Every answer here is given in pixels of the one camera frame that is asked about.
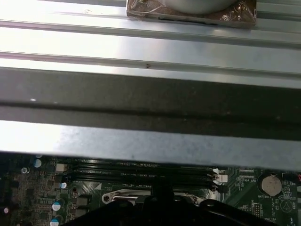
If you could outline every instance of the green circuit board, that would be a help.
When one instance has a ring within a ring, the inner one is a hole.
[[[20,155],[9,160],[9,172],[2,177],[10,178],[6,191],[10,190],[12,200],[17,202],[20,208],[11,214],[10,223],[7,225],[16,226],[22,221],[31,221],[34,226],[48,226],[51,219],[57,215],[62,216],[63,222],[67,222],[104,205],[104,194],[121,189],[150,189],[149,186],[140,184],[88,180],[67,182],[66,187],[62,188],[64,172],[56,171],[57,164],[62,160],[47,156],[41,157],[40,160],[42,165],[38,168],[29,167],[26,174],[21,173],[20,169],[24,165],[33,165],[34,156]],[[295,183],[283,180],[281,193],[271,197],[258,187],[258,180],[265,173],[264,170],[223,168],[223,173],[228,175],[226,194],[211,192],[203,187],[194,187],[186,192],[202,199],[215,198],[280,226],[298,225]],[[54,211],[52,204],[58,199],[65,202],[59,211]]]

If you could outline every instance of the metal surface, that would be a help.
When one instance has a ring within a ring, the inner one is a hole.
[[[0,150],[55,156],[301,170],[296,141],[0,121]]]
[[[300,170],[300,1],[241,30],[11,0],[0,26],[2,151]]]
[[[7,35],[0,52],[4,58],[57,62],[52,70],[300,88],[301,3],[282,3],[259,2],[258,25],[242,30],[128,20],[122,7],[18,2],[27,10],[2,7],[1,25],[48,31],[2,28]]]

